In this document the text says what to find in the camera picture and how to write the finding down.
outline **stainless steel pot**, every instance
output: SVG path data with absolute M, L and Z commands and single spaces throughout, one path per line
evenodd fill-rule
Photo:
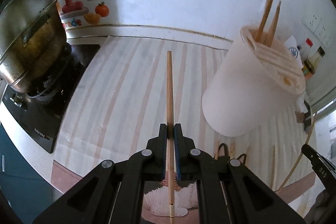
M 57 0 L 12 0 L 0 15 L 0 77 L 27 93 L 56 61 L 67 38 Z

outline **black stove top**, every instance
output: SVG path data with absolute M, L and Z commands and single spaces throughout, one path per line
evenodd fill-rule
M 71 57 L 53 88 L 43 94 L 17 93 L 7 86 L 3 103 L 19 125 L 42 148 L 52 153 L 70 99 L 100 45 L 71 45 Z

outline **bamboo skewer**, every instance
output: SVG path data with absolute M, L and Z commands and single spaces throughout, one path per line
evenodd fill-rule
M 272 173 L 271 173 L 271 185 L 270 188 L 273 190 L 273 187 L 275 185 L 274 183 L 274 178 L 275 178 L 275 173 L 276 173 L 276 163 L 275 163 L 275 156 L 276 156 L 276 151 L 275 151 L 275 145 L 273 145 L 273 159 L 272 159 Z
M 260 42 L 260 38 L 261 38 L 261 35 L 263 33 L 263 30 L 264 30 L 264 27 L 265 27 L 265 24 L 266 24 L 266 21 L 267 21 L 269 11 L 271 10 L 272 3 L 273 3 L 273 0 L 266 0 L 264 15 L 262 17 L 257 35 L 255 37 L 256 42 Z
M 215 160 L 218 160 L 218 147 L 219 147 L 219 140 L 215 141 Z
M 173 69 L 171 51 L 167 52 L 167 164 L 170 223 L 175 223 L 175 174 L 174 174 L 174 103 Z
M 265 43 L 264 43 L 266 46 L 269 46 L 269 47 L 272 46 L 272 42 L 273 42 L 274 35 L 275 35 L 275 30 L 277 28 L 279 13 L 280 13 L 280 5 L 281 5 L 281 0 L 278 3 L 277 10 L 275 12 L 272 24 L 269 27 L 269 30 L 268 30 L 268 33 L 267 33 L 267 36 L 266 36 L 266 40 L 265 40 Z
M 315 125 L 315 120 L 316 120 L 316 113 L 314 114 L 314 120 L 313 120 L 313 122 L 312 122 L 312 124 L 310 126 L 310 130 L 308 132 L 308 136 L 307 136 L 305 144 L 308 144 L 308 142 L 310 140 L 310 136 L 311 136 L 311 134 L 313 132 L 314 125 Z M 293 168 L 291 169 L 291 171 L 289 172 L 288 176 L 285 178 L 285 180 L 283 181 L 283 183 L 280 185 L 279 189 L 276 191 L 277 194 L 280 193 L 280 191 L 282 190 L 282 188 L 285 186 L 285 184 L 287 183 L 287 181 L 289 180 L 289 178 L 293 174 L 293 172 L 294 172 L 295 168 L 298 166 L 299 161 L 301 160 L 302 156 L 303 156 L 303 153 L 300 152 L 299 157 L 297 158 L 296 162 L 293 165 Z
M 230 144 L 230 159 L 235 158 L 236 140 Z

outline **paper cup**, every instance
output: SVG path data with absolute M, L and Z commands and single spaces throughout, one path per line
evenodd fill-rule
M 224 136 L 245 134 L 305 91 L 303 73 L 288 49 L 277 39 L 271 48 L 256 43 L 255 31 L 241 29 L 203 94 L 204 116 Z

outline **red bottle cap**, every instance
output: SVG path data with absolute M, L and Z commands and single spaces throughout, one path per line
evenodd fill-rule
M 306 39 L 306 43 L 308 44 L 309 47 L 313 46 L 313 42 L 309 38 Z

